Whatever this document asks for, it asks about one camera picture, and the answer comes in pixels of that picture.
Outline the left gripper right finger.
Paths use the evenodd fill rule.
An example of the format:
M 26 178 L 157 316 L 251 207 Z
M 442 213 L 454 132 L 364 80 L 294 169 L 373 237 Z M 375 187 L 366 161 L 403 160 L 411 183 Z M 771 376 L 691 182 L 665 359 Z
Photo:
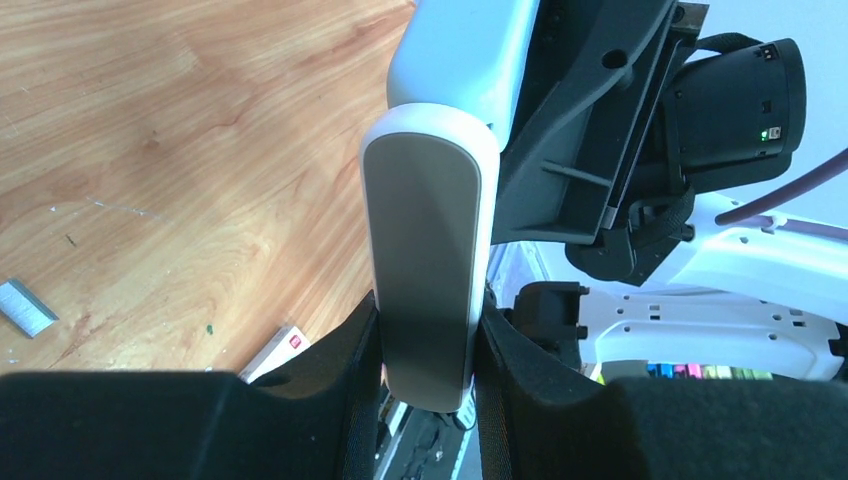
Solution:
M 625 378 L 601 385 L 488 308 L 475 386 L 487 479 L 847 475 L 841 382 Z

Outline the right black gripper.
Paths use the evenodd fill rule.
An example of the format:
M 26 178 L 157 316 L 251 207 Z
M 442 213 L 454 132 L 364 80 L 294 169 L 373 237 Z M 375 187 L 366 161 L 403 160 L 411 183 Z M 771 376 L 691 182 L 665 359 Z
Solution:
M 589 277 L 640 286 L 696 239 L 697 195 L 788 169 L 807 112 L 798 44 L 704 37 L 694 48 L 706 57 L 685 60 L 664 88 L 599 232 L 702 21 L 701 6 L 681 1 L 540 4 L 501 156 L 494 243 L 568 243 L 567 260 Z

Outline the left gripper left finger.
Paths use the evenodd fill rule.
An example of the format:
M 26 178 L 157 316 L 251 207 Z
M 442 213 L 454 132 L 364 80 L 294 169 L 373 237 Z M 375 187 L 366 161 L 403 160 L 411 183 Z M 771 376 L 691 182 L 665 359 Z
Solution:
M 367 294 L 253 382 L 229 371 L 23 372 L 1 379 L 5 479 L 369 479 L 380 403 Z

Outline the white staple box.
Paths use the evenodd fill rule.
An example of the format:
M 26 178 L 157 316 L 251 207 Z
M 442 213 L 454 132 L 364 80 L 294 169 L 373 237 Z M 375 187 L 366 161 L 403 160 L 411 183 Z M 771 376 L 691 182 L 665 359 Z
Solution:
M 250 384 L 310 348 L 310 339 L 294 325 L 280 327 L 241 370 L 239 378 Z

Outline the white stapler body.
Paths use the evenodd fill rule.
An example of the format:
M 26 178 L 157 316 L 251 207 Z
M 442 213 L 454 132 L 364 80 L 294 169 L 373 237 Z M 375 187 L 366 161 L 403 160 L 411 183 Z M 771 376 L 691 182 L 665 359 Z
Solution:
M 471 388 L 500 155 L 535 1 L 421 1 L 390 61 L 359 163 L 388 387 L 429 411 Z

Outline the grey staple strips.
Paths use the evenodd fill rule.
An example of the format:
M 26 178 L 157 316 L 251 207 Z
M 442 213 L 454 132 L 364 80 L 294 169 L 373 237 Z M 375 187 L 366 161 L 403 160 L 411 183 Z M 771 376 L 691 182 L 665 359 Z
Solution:
M 56 313 L 14 278 L 1 284 L 1 313 L 30 339 L 59 320 Z

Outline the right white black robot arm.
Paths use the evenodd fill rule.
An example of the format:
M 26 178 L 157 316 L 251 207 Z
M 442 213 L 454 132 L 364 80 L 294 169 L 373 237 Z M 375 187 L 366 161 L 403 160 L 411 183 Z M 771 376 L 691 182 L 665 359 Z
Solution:
M 686 1 L 543 1 L 501 156 L 496 244 L 557 243 L 593 298 L 585 360 L 847 374 L 847 233 L 729 188 L 786 172 L 806 123 L 801 50 L 702 36 Z

